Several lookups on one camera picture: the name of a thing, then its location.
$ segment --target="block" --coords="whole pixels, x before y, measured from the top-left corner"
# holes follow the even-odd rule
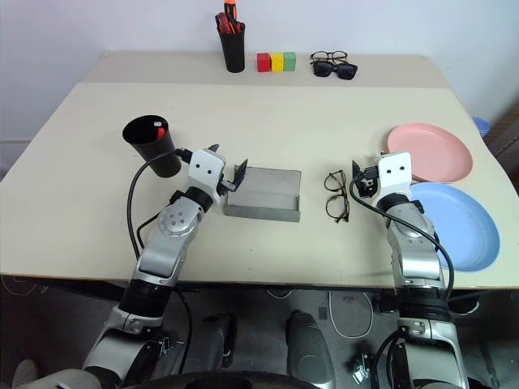
[[[283,71],[283,53],[271,53],[270,63],[272,71],[278,72]]]
[[[242,185],[229,192],[224,213],[298,223],[300,185],[300,171],[248,167]]]
[[[270,56],[268,53],[257,53],[256,62],[259,72],[270,71]]]
[[[283,71],[295,71],[295,53],[283,53]]]

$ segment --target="eyeglasses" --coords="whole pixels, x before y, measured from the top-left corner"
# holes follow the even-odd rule
[[[310,56],[311,65],[314,67],[314,75],[328,77],[333,71],[340,79],[352,79],[357,73],[358,66],[348,63],[348,54],[344,51],[318,51]]]
[[[342,170],[329,173],[324,180],[324,187],[331,192],[340,192],[328,199],[326,202],[326,213],[335,219],[336,223],[350,218],[350,202],[346,191],[346,175]]]

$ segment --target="white wall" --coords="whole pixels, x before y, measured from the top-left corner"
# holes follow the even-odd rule
[[[31,138],[105,50],[218,50],[221,0],[0,0],[0,139]],[[519,97],[517,0],[238,0],[247,51],[420,53],[473,116]]]

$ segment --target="black cable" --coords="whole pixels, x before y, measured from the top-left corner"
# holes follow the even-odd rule
[[[388,336],[384,340],[384,342],[382,342],[379,349],[377,350],[370,371],[371,389],[379,389],[379,376],[377,374],[377,365],[379,364],[380,356],[382,355],[385,348],[388,346],[390,342],[392,342],[393,340],[398,340],[399,335],[400,332],[398,330],[394,331],[390,336]]]
[[[189,351],[189,346],[191,345],[191,336],[193,333],[193,315],[191,314],[191,310],[189,309],[189,305],[187,304],[187,300],[182,294],[182,292],[177,291],[177,295],[180,297],[180,300],[182,301],[184,308],[186,309],[186,315],[188,320],[189,329],[187,332],[187,339],[186,344],[184,347],[184,354],[182,355],[182,361],[180,362],[180,367],[178,368],[178,373],[182,374],[182,371],[184,370],[184,365],[186,364],[187,359],[187,352]]]
[[[358,180],[358,178],[356,177],[354,180],[352,180],[350,182],[350,194],[351,194],[351,197],[357,203],[361,204],[363,207],[366,207],[367,209],[369,209],[369,210],[371,210],[373,212],[378,213],[379,215],[382,215],[383,217],[387,217],[388,219],[396,221],[397,223],[403,224],[408,229],[412,229],[416,233],[419,233],[420,235],[425,237],[430,243],[432,243],[435,247],[437,247],[441,251],[441,254],[444,255],[445,261],[447,262],[447,266],[448,266],[448,285],[447,285],[447,291],[446,291],[446,295],[447,295],[446,298],[448,299],[450,297],[450,295],[451,295],[451,292],[453,291],[453,286],[454,286],[454,265],[453,265],[453,261],[451,260],[451,257],[448,256],[448,253],[447,253],[446,249],[436,239],[434,239],[431,235],[429,235],[428,233],[425,233],[424,231],[422,231],[418,227],[416,227],[416,226],[412,225],[411,223],[408,223],[407,221],[402,220],[402,219],[400,219],[398,217],[395,217],[393,215],[389,215],[387,212],[381,211],[380,209],[372,207],[370,204],[362,201],[354,193],[354,184],[355,184],[355,182],[357,180]]]
[[[433,237],[435,237],[435,239],[436,239],[437,242],[440,242],[440,237],[438,236],[438,234],[436,233],[436,231],[435,231],[435,234],[433,235]],[[435,251],[438,252],[438,246],[435,246]]]
[[[146,227],[152,221],[154,221],[159,216],[159,213],[157,213],[155,216],[150,217],[148,220],[146,220],[144,223],[142,223],[139,227],[137,227],[137,240],[139,241],[141,249],[144,248],[144,243],[143,243],[143,238],[140,236],[140,230],[143,229],[144,227]]]
[[[395,348],[395,345],[397,344],[398,338],[393,339],[391,344],[388,348],[388,356],[386,357],[386,377],[388,378],[388,383],[391,388],[393,388],[393,381],[392,381],[392,375],[391,375],[391,359],[392,359],[392,353]]]
[[[465,300],[466,298],[480,297],[485,294],[490,294],[490,293],[495,293],[495,292],[496,292],[495,290],[478,290],[477,292],[460,294],[459,296],[451,297],[448,300],[449,301],[460,301],[460,300]]]
[[[139,170],[137,170],[137,173],[135,173],[133,180],[131,180],[130,191],[128,192],[128,200],[127,200],[127,224],[128,224],[128,233],[130,233],[131,245],[133,246],[133,251],[135,252],[135,257],[137,259],[139,259],[140,252],[139,252],[139,247],[137,246],[137,241],[135,240],[135,234],[133,232],[133,224],[131,222],[131,203],[133,201],[133,192],[135,191],[135,184],[137,183],[137,180],[139,179],[142,172],[152,162],[159,160],[163,156],[168,156],[169,154],[174,154],[174,153],[175,153],[175,150],[171,150],[169,152],[163,152],[162,154],[159,154],[158,156],[154,156],[151,160],[147,161],[144,165],[142,165],[139,168]]]

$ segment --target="blue object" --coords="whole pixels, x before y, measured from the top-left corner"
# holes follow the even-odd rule
[[[488,134],[488,131],[490,131],[490,124],[485,119],[481,118],[472,118],[474,120],[474,123],[476,123],[476,127],[478,128],[479,134],[482,138],[485,137],[486,134]]]
[[[436,182],[412,185],[411,198],[422,203],[456,271],[481,271],[494,263],[500,252],[500,235],[480,203],[461,190]],[[444,256],[438,254],[442,267],[447,268]]]

